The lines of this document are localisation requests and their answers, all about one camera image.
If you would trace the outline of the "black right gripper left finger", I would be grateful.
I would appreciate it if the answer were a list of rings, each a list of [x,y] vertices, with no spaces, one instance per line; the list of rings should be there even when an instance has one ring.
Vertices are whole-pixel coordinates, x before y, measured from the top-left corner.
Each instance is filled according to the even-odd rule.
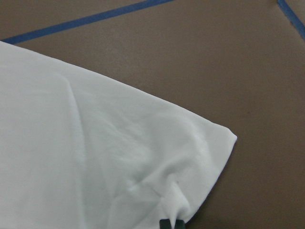
[[[159,220],[159,229],[171,229],[170,219],[160,219]]]

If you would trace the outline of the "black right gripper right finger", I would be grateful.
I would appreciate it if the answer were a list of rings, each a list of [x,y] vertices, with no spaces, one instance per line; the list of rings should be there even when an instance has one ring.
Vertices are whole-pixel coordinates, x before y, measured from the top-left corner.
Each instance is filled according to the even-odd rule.
[[[182,217],[177,216],[175,218],[174,229],[185,229],[185,221]]]

